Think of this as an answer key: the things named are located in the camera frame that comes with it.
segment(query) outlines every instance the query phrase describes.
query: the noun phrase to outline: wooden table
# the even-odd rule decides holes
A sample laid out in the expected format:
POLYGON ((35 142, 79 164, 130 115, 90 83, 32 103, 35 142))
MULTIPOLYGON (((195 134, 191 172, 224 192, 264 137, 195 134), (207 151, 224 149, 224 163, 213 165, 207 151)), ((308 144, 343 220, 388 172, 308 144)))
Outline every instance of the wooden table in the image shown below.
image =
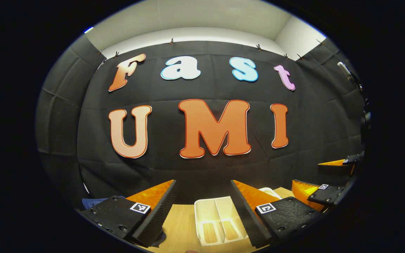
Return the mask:
MULTIPOLYGON (((294 197, 290 190, 282 187, 274 191, 282 198, 294 197)), ((162 228, 167 239, 159 245, 159 248, 149 247, 145 249, 156 253, 185 253, 187 250, 198 253, 250 253, 259 250, 252 247, 249 238, 226 244, 201 246, 196 236, 194 205, 173 205, 162 228)))

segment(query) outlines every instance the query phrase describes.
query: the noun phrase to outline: white container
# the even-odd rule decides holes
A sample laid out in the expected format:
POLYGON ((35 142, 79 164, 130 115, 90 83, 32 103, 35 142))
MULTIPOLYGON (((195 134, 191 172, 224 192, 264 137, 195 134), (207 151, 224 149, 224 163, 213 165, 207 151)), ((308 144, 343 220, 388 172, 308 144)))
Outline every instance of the white container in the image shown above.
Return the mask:
POLYGON ((202 246, 219 245, 248 237, 231 197, 195 202, 196 235, 202 246))
POLYGON ((263 192, 265 192, 265 193, 267 193, 267 194, 269 194, 269 195, 271 195, 271 196, 274 196, 274 197, 277 197, 278 199, 282 199, 282 197, 281 196, 279 196, 275 191, 273 191, 271 188, 268 188, 268 187, 264 187, 264 188, 261 188, 261 189, 259 189, 260 191, 263 191, 263 192))

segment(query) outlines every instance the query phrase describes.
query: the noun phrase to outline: letter m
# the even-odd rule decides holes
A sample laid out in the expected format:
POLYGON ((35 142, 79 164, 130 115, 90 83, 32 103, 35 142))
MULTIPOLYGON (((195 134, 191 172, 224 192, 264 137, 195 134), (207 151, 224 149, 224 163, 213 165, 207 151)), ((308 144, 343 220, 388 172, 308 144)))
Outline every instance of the letter m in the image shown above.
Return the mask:
POLYGON ((227 103, 219 121, 215 119, 206 102, 188 99, 179 103, 185 113, 185 147, 180 151, 183 158, 200 158, 205 150, 199 146, 199 135, 212 155, 220 151, 226 135, 228 144, 223 148, 227 155, 246 154, 251 151, 246 134, 246 113, 249 104, 242 100, 227 103))

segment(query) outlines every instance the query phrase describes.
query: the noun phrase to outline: orange letter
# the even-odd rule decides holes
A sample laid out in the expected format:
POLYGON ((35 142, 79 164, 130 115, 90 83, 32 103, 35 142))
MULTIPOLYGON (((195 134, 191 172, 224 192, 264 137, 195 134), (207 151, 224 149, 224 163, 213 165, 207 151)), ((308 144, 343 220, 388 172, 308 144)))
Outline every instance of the orange letter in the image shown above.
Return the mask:
POLYGON ((287 107, 283 104, 272 104, 270 109, 275 114, 275 139, 271 143, 271 146, 275 149, 285 147, 288 144, 287 127, 285 124, 287 107))
POLYGON ((112 146, 118 154, 128 158, 139 158, 146 152, 148 147, 148 114, 153 108, 149 105, 141 105, 132 109, 130 112, 135 117, 135 144, 129 146, 123 139, 123 119, 126 117, 126 111, 123 109, 111 111, 110 120, 110 137, 112 146))
POLYGON ((109 87, 109 91, 114 91, 117 90, 124 85, 126 85, 127 80, 125 79, 125 76, 127 74, 128 77, 130 77, 134 71, 135 68, 137 67, 137 62, 143 62, 146 59, 146 55, 144 53, 139 54, 138 56, 132 57, 131 59, 128 59, 117 66, 117 73, 115 74, 114 78, 114 83, 109 87))
POLYGON ((200 158, 204 149, 199 146, 201 134, 212 155, 217 155, 227 134, 228 144, 223 152, 227 155, 246 154, 251 151, 246 135, 246 113, 249 104, 242 100, 231 100, 219 121, 215 119, 206 102, 188 99, 179 103, 185 113, 185 148, 180 151, 183 158, 200 158))

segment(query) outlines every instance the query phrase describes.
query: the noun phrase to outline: blue cloth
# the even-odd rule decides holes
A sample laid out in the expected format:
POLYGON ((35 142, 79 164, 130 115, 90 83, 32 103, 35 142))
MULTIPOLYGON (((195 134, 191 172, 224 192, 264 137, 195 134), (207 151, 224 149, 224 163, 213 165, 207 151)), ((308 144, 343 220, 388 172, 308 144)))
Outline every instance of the blue cloth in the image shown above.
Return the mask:
POLYGON ((95 205, 98 205, 99 203, 103 202, 104 200, 107 200, 108 198, 106 197, 105 199, 82 199, 82 204, 84 205, 85 209, 89 209, 94 207, 95 205))

